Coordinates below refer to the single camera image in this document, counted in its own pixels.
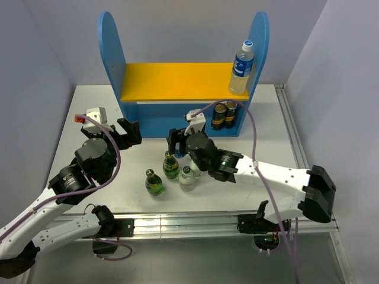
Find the Pocari Sweat bottle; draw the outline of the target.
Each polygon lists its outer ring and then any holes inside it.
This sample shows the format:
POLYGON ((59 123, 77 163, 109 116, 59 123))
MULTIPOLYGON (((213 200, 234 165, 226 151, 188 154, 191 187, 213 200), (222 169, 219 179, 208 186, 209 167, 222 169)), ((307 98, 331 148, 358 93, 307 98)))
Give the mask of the Pocari Sweat bottle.
POLYGON ((242 95, 246 89, 254 61, 252 47, 253 42, 245 40, 241 49, 235 54, 229 82, 229 92, 233 95, 242 95))
POLYGON ((187 155, 186 153, 182 154, 180 152, 180 149, 175 149, 175 152, 174 152, 175 158, 181 159, 181 158, 184 158, 186 155, 187 155))

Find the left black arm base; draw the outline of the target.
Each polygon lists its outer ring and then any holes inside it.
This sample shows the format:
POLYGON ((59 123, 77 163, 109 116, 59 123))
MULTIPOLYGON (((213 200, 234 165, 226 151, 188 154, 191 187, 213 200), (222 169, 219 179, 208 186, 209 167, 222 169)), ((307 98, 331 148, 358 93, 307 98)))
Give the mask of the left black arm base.
POLYGON ((132 237, 134 232, 134 219, 117 220, 114 214, 105 205, 94 205, 85 215, 95 217, 97 229, 95 233, 86 236, 92 240, 92 251, 95 257, 104 261, 123 260, 131 256, 133 249, 121 242, 121 237, 132 237), (124 257, 110 257, 119 247, 126 248, 129 252, 124 257))

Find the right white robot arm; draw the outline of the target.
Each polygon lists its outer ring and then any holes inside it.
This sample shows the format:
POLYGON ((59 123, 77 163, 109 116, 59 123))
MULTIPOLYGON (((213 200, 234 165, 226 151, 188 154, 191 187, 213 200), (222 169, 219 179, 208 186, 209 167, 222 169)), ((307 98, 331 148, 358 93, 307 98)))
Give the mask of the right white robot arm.
POLYGON ((263 185, 270 196, 275 191, 286 194, 280 201, 260 203, 255 221, 264 231, 283 220, 301 216, 324 224, 332 220, 336 186, 324 167, 295 169, 254 161, 216 147, 203 131, 187 134, 184 129, 173 128, 166 140, 171 154, 179 146, 181 154, 189 154, 199 170, 215 180, 263 185))

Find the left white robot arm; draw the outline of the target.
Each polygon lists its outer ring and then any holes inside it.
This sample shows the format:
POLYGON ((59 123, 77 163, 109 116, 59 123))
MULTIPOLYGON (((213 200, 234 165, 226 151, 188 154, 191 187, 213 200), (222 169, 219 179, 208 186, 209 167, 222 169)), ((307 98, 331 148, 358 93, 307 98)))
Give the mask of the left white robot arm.
POLYGON ((113 236, 118 228, 113 213, 96 205, 87 214, 60 226, 48 225, 58 216, 81 203, 90 194, 109 185, 121 166, 120 152, 142 142, 137 121, 118 119, 125 134, 86 115, 76 115, 87 140, 75 151, 70 165, 54 176, 41 195, 19 216, 1 228, 1 277, 11 279, 29 270, 43 254, 80 238, 113 236))

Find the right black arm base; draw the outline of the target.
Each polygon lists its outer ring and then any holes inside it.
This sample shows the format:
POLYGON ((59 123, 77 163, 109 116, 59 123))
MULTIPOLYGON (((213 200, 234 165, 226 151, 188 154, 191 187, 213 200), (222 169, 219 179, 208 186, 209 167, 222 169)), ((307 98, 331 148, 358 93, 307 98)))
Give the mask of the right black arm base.
POLYGON ((254 245, 260 252, 270 254, 282 246, 286 247, 285 241, 280 239, 280 226, 263 218, 257 218, 256 214, 239 214, 237 230, 241 234, 252 234, 254 245))

